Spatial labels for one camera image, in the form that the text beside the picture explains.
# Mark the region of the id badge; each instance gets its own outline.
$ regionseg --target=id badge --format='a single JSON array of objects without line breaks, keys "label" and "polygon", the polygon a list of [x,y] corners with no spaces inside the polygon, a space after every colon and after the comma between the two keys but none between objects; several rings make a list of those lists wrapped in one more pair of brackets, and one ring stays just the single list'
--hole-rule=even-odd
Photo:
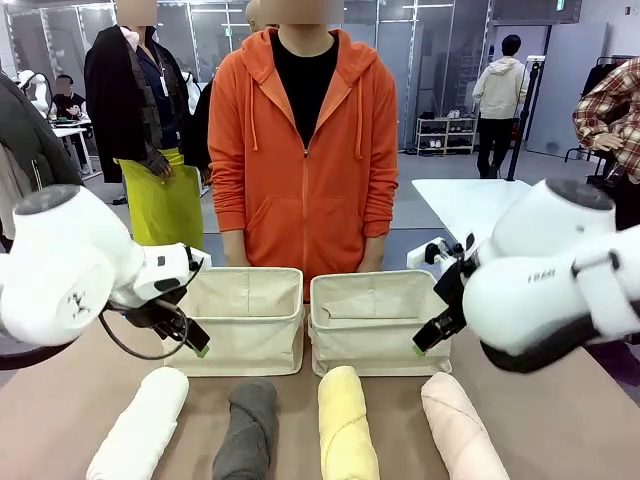
[{"label": "id badge", "polygon": [[162,91],[164,92],[164,96],[169,96],[169,89],[167,88],[167,82],[164,79],[164,75],[160,77],[160,83],[162,84]]}]

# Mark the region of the desk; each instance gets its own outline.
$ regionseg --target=desk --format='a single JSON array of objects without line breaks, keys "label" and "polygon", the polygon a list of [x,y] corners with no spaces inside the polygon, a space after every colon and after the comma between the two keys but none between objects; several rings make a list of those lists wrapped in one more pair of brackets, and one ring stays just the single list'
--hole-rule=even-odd
[{"label": "desk", "polygon": [[70,138],[73,135],[78,135],[78,137],[80,138],[82,151],[84,152],[84,158],[86,159],[87,165],[89,167],[89,174],[83,176],[83,179],[85,180],[89,178],[93,178],[96,175],[100,174],[100,172],[96,172],[93,170],[93,165],[91,165],[91,158],[89,157],[89,151],[87,150],[87,144],[84,141],[83,133],[86,132],[87,129],[82,128],[82,125],[86,126],[90,124],[91,124],[91,120],[80,120],[78,122],[74,122],[73,124],[52,127],[53,133],[56,134],[56,137],[62,138],[63,141],[67,144],[67,147],[69,147],[69,152],[71,152],[71,158],[73,158],[73,160],[76,162],[76,164],[80,168],[80,171],[82,172],[82,165],[80,165],[80,159],[78,158],[75,146],[70,141]]},{"label": "desk", "polygon": [[464,245],[491,236],[500,217],[531,188],[517,180],[414,180],[413,186],[449,233]]},{"label": "desk", "polygon": [[[107,315],[118,337],[162,353],[149,330]],[[310,347],[298,375],[274,377],[279,435],[272,477],[321,480],[319,378]],[[453,339],[454,375],[464,386],[513,480],[638,478],[640,408],[582,349],[529,376],[498,370],[463,331]],[[64,352],[18,372],[0,389],[0,472],[11,480],[76,480],[160,362],[122,352],[95,322]],[[367,418],[382,480],[448,480],[422,411],[425,378],[363,378]],[[178,428],[154,480],[211,480],[229,423],[235,378],[190,379]]]}]

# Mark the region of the white hoodie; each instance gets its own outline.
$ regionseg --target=white hoodie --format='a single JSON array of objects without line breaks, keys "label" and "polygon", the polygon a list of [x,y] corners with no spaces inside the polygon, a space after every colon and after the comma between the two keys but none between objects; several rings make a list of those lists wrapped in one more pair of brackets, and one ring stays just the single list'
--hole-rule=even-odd
[{"label": "white hoodie", "polygon": [[503,57],[486,68],[473,89],[482,118],[504,120],[515,116],[529,89],[526,73],[524,65],[513,57]]}]

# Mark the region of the rolled towel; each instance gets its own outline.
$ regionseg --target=rolled towel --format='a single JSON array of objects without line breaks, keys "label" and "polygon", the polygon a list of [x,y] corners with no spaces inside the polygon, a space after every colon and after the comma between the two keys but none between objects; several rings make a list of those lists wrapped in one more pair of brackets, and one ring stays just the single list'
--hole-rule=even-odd
[{"label": "rolled towel", "polygon": [[455,378],[437,373],[424,384],[421,395],[451,480],[509,480],[478,412]]},{"label": "rolled towel", "polygon": [[147,375],[93,457],[87,480],[149,480],[176,429],[188,391],[189,380],[173,368]]},{"label": "rolled towel", "polygon": [[213,480],[266,480],[278,419],[276,389],[252,379],[229,395],[231,420],[213,461]]},{"label": "rolled towel", "polygon": [[352,367],[331,370],[318,387],[320,454],[324,480],[379,480],[367,407]]}]

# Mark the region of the dark green jacket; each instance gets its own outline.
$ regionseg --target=dark green jacket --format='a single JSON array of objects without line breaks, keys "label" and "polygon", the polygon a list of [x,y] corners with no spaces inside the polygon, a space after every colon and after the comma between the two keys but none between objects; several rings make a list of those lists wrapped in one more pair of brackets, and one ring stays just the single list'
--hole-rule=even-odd
[{"label": "dark green jacket", "polygon": [[0,143],[11,150],[37,190],[35,166],[43,187],[82,185],[80,172],[49,123],[13,81],[0,72]]}]

